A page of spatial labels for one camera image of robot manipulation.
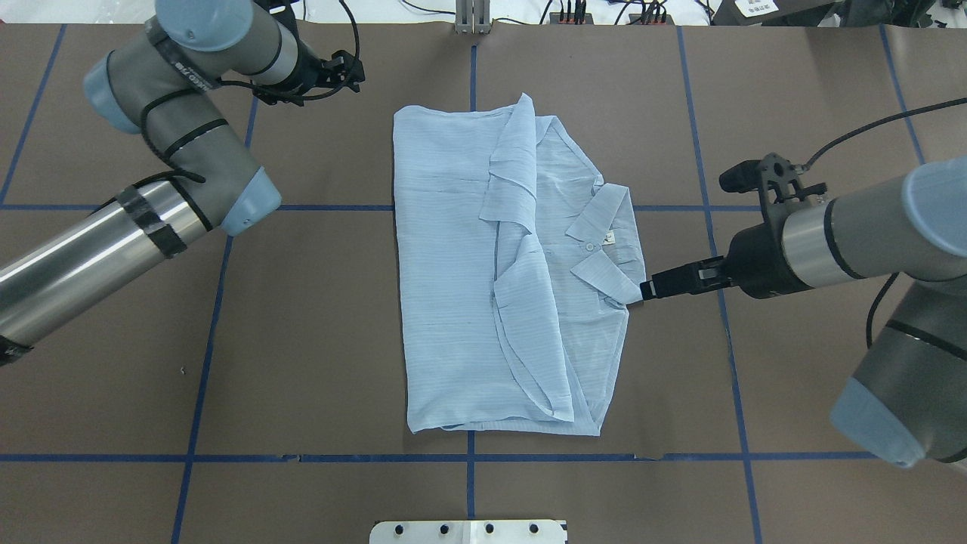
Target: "shirt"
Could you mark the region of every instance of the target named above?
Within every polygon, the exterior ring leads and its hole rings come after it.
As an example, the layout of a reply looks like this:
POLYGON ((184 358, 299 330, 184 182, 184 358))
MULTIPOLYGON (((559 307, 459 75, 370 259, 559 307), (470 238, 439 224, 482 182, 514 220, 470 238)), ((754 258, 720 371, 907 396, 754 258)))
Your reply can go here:
POLYGON ((628 188, 527 95, 404 107, 394 147, 410 429, 599 435, 645 281, 628 188))

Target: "robotic arm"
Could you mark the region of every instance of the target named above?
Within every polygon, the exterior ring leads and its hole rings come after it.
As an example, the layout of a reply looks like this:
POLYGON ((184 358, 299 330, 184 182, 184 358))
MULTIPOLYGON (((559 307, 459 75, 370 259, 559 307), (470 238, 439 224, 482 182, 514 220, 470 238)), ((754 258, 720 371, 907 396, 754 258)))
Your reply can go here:
POLYGON ((0 365, 214 226, 238 235, 278 208, 265 169, 206 91, 236 84, 268 104, 301 105, 342 87, 358 92, 365 80, 355 56, 324 61, 299 40, 288 0, 157 0, 156 11, 143 34, 91 70, 84 92, 172 169, 0 269, 0 365), (269 14, 282 6, 279 20, 269 14), (222 81, 229 70, 252 84, 222 81), (332 91, 304 97, 313 87, 332 91))
POLYGON ((656 274, 644 299, 733 286, 769 298, 905 272, 917 281, 831 418, 902 467, 967 458, 967 157, 829 202, 825 184, 800 184, 801 171, 770 154, 723 173, 727 193, 758 193, 763 223, 736 234, 725 257, 656 274))

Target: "white floor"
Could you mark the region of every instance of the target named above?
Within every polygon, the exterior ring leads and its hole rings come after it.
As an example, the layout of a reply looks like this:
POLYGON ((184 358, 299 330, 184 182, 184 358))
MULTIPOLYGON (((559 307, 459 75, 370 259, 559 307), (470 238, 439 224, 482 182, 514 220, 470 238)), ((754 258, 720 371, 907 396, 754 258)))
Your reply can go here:
MULTIPOLYGON (((345 22, 346 15, 337 0, 304 0, 306 19, 314 22, 345 22)), ((558 11, 554 0, 551 11, 558 11)), ((452 11, 454 0, 411 0, 413 4, 437 10, 452 11)), ((711 0, 717 9, 721 0, 711 0)), ((135 23, 154 14, 154 0, 0 0, 0 19, 7 22, 80 22, 80 23, 135 23)), ((422 13, 404 6, 398 0, 347 0, 353 15, 359 22, 419 22, 427 20, 452 20, 452 15, 422 13)), ((492 0, 490 14, 511 17, 528 23, 541 18, 544 0, 492 0)), ((706 25, 708 18, 696 0, 667 0, 668 12, 680 25, 706 25)), ((296 5, 296 13, 302 7, 296 5)), ((598 24, 614 22, 622 5, 609 4, 606 0, 589 0, 588 12, 598 24)), ((635 12, 629 7, 627 12, 635 12)), ((951 27, 967 28, 964 10, 947 10, 939 7, 939 1, 931 11, 935 19, 951 27)))

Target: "light blue shirt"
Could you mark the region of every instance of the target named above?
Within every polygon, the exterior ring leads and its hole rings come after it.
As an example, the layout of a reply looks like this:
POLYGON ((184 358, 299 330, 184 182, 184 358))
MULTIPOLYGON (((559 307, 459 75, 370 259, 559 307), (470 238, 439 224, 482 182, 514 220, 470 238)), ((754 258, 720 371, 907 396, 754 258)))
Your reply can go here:
POLYGON ((415 433, 601 433, 644 259, 627 187, 530 97, 396 113, 396 238, 415 433))

